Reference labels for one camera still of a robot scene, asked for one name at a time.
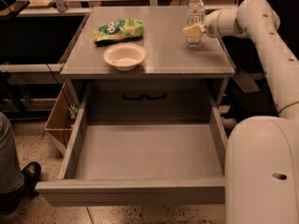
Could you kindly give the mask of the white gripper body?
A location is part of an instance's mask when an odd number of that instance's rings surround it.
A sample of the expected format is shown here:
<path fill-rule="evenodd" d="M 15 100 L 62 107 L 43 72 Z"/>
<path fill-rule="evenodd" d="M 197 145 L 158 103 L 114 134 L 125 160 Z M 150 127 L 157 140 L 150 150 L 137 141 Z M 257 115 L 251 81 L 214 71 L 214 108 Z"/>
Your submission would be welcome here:
<path fill-rule="evenodd" d="M 204 17 L 205 33 L 211 38 L 224 36 L 225 18 L 222 10 L 215 10 Z"/>

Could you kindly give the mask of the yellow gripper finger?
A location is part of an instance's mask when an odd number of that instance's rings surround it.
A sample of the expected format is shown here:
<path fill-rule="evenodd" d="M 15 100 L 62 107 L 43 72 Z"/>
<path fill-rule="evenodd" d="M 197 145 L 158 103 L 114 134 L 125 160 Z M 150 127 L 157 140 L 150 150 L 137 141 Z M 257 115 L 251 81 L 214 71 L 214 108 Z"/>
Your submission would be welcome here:
<path fill-rule="evenodd" d="M 205 26 L 202 23 L 196 23 L 183 28 L 182 32 L 187 37 L 201 38 L 205 32 Z"/>

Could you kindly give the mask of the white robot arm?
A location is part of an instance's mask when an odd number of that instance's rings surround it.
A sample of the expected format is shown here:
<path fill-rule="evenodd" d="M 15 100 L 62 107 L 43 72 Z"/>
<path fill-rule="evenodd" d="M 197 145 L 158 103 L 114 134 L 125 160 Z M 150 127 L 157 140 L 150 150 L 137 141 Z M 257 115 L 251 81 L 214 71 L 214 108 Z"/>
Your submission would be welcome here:
<path fill-rule="evenodd" d="M 243 0 L 183 29 L 191 38 L 247 38 L 267 95 L 245 103 L 225 155 L 226 224 L 299 224 L 299 64 L 266 0 Z"/>

